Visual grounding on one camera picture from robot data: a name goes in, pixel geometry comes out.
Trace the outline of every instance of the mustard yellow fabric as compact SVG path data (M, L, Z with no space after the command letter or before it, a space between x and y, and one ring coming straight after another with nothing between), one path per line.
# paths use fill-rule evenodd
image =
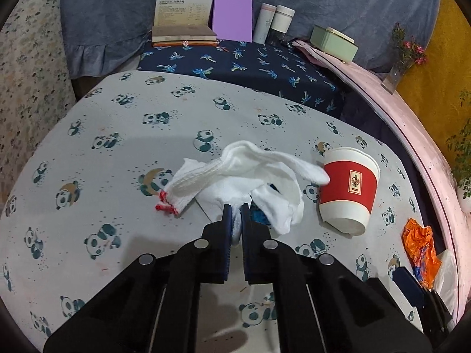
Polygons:
M453 166L446 140L471 116L471 106L461 108L459 99L461 90L471 91L471 27L454 0L441 0L426 53L429 62L411 68L397 91Z

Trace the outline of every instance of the pink surface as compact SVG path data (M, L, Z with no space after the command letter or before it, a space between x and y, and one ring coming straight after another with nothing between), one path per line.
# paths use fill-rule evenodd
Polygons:
M462 212L455 191L455 181L443 154L422 123L397 91L391 95L381 80L354 62L343 63L303 41L295 41L309 60L322 62L345 83L354 88L387 123L408 151L422 175L442 228L445 245L456 258L458 266L458 298L455 321L465 311L471 287L471 216Z
M214 0L213 31L221 40L252 42L252 0Z

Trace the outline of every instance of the mint green container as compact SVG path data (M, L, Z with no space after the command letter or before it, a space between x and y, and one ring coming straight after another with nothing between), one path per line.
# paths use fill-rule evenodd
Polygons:
M352 61L358 50L355 41L350 37L335 29L318 25L314 25L310 41L317 49L345 62Z

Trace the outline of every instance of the panda print tablecloth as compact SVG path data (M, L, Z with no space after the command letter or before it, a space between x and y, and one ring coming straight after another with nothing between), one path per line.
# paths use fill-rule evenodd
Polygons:
M155 210L156 195L183 158L209 162L238 140L313 163L338 146L376 159L381 179L364 235L323 223L319 188L299 179L303 221L273 237L312 258L328 251L361 280L379 277L404 317L421 328L390 277L397 266L411 270L401 233L409 217L422 218L404 168L386 145L280 97L201 77L134 71L104 79L51 130L3 211L0 296L38 349L140 254L172 254L201 236L209 220L198 205L174 218ZM279 351L272 288L249 286L242 259L241 249L232 248L227 284L203 285L198 352Z

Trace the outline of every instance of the purple notebook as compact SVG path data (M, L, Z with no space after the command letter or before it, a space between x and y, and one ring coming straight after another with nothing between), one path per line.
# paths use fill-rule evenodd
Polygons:
M214 0L213 31L221 40L252 42L252 0Z

